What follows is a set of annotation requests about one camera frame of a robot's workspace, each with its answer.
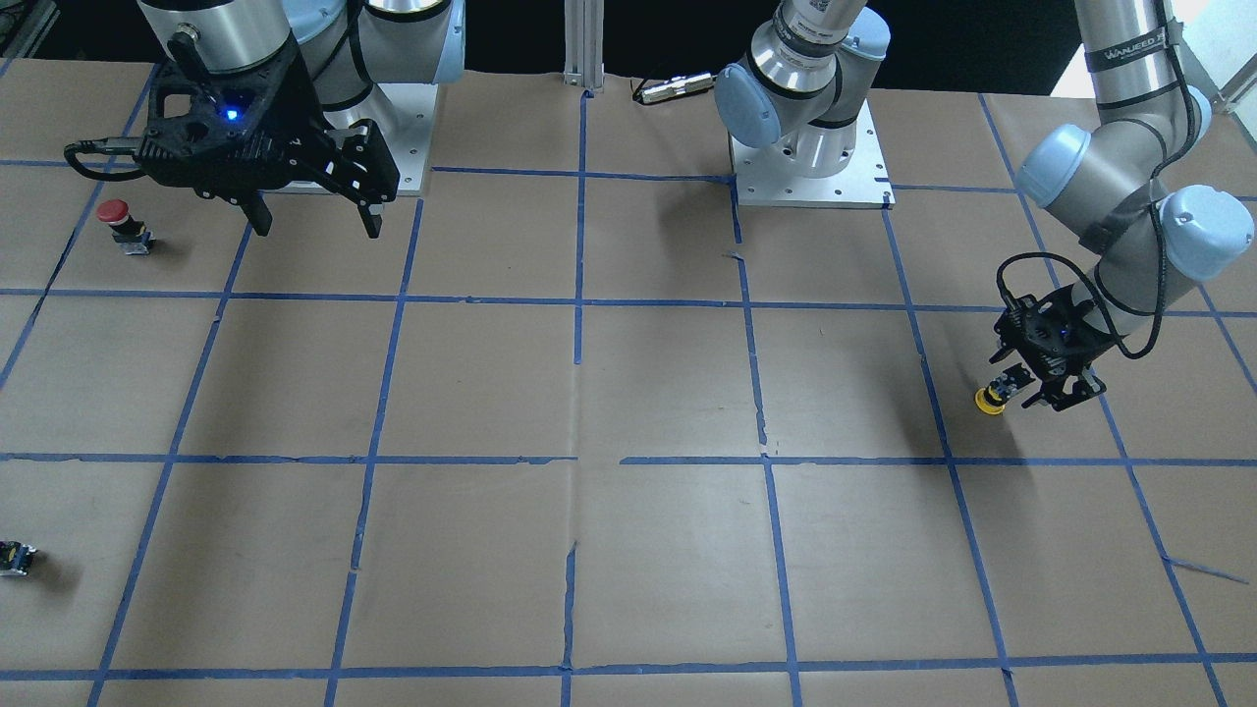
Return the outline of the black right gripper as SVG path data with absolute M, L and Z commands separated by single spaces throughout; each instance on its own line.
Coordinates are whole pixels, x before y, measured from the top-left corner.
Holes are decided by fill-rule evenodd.
M 357 205 L 370 239 L 383 226 L 383 203 L 397 198 L 400 174 L 380 126 L 329 125 L 300 47 L 284 40 L 255 67 L 215 73 L 189 39 L 170 39 L 134 164 L 163 187 L 234 198 L 256 237 L 273 215 L 261 190 L 314 181 Z

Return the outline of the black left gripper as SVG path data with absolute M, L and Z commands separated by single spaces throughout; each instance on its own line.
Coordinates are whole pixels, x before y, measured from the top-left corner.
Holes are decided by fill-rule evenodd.
M 1024 294 L 1016 299 L 1006 286 L 998 287 L 1006 309 L 994 325 L 1001 348 L 993 353 L 996 364 L 1009 353 L 1019 353 L 1022 364 L 1002 371 L 989 384 L 992 391 L 1023 391 L 1036 379 L 1042 381 L 1023 408 L 1047 406 L 1055 411 L 1077 406 L 1106 391 L 1106 384 L 1090 370 L 1091 364 L 1112 348 L 1112 327 L 1095 327 L 1085 317 L 1095 309 L 1104 312 L 1104 297 L 1087 296 L 1073 299 L 1072 287 L 1063 287 L 1035 299 Z M 1071 387 L 1066 390 L 1068 376 Z

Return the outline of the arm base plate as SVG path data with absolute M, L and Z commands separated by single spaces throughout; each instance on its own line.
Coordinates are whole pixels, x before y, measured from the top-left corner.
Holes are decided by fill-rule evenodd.
M 398 196 L 421 196 L 440 91 L 439 84 L 377 83 L 354 106 L 326 111 L 324 116 L 338 130 L 360 118 L 375 120 L 398 170 Z
M 760 148 L 729 138 L 729 151 L 740 205 L 886 209 L 897 203 L 869 103 L 854 125 L 804 125 Z

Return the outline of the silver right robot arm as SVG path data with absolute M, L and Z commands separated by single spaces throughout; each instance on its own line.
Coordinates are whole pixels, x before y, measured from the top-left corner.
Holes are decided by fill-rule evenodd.
M 403 186 L 406 121 L 387 84 L 453 83 L 465 67 L 463 1 L 142 1 L 163 45 L 138 169 L 162 187 L 243 210 L 260 237 L 264 194 L 309 182 L 354 205 L 368 237 Z

